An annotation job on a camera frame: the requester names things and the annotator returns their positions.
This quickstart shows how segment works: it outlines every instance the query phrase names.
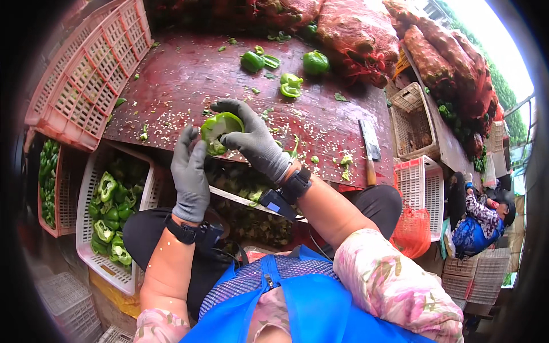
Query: cable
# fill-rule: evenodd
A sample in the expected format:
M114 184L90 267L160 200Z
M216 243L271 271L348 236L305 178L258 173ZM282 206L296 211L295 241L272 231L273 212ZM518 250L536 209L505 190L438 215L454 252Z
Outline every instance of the cable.
M316 247L320 250L320 252L327 258L329 259L330 261L334 261L332 260L331 258L328 257L328 255L326 255L326 253L324 252L324 250L322 250L322 248L320 246L318 246L318 243L316 243L315 239L313 238L312 236L312 233L311 233L311 229L309 228L309 237L311 237L312 239L312 242L315 243Z

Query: crate of peppers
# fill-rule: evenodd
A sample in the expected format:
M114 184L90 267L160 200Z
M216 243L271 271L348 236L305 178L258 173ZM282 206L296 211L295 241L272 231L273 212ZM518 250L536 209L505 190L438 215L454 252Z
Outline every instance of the crate of peppers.
M114 287L133 295L144 272L124 247L126 221L156 208L165 172L140 153L102 143L89 157L78 202L76 250Z

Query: forearm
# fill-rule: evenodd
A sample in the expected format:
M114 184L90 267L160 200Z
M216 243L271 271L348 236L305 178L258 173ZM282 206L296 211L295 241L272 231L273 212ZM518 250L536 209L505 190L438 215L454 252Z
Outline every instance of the forearm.
M301 165L296 162L288 177ZM353 232L364 228L379 231L374 222L358 208L316 175L311 175L311 187L298 199L297 205L319 235L334 249Z
M172 216L174 221L182 221ZM191 280L195 245L181 243L167 229L162 236L145 271L141 292L141 310L160 308L177 314L188 322L187 292Z

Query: woman's hand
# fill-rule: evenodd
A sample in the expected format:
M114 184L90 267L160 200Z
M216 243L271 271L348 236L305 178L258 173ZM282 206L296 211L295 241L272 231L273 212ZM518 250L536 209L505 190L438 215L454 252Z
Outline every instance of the woman's hand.
M497 210L497 208L500 207L500 203L493 201L490 198L486 199L486 205L493 208L494 210Z
M230 112L244 122L245 133L225 134L221 136L221 144L231 150L238 149L254 168L280 183L288 170L290 156L276 144L263 119L245 102L234 99L220 99L211 105L211 109Z
M200 140L189 156L189 145L198 129L187 125L173 150L171 172L177 190L177 203L172 213L189 223L200 223L210 203L210 188L204 173L206 142Z

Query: blue jacket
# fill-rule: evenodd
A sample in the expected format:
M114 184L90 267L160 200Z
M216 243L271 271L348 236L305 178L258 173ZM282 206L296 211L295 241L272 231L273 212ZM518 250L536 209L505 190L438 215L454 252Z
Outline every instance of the blue jacket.
M261 294L281 286L293 343L434 342L376 318L352 301L332 263L302 246L299 256L267 255L229 267L208 294L200 320L181 342L245 343Z

